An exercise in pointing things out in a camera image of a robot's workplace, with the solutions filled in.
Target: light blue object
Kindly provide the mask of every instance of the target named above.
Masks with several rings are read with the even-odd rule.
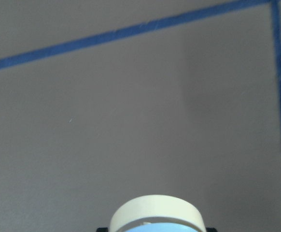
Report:
[[[197,232],[195,229],[176,223],[152,223],[130,229],[126,232]]]

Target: black base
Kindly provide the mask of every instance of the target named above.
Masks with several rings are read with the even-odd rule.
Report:
[[[218,232],[215,228],[206,228],[207,232]],[[108,232],[108,228],[107,227],[101,227],[101,228],[97,228],[96,232]]]

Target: white ring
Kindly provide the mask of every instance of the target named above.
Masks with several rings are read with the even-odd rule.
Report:
[[[200,232],[206,232],[200,212],[189,202],[165,195],[137,197],[122,205],[113,215],[110,232],[142,218],[172,218],[184,221]]]

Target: gray wall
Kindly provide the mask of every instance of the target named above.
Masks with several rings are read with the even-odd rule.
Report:
[[[0,1],[0,58],[222,0]],[[145,194],[281,231],[263,5],[0,71],[0,232],[93,232]]]

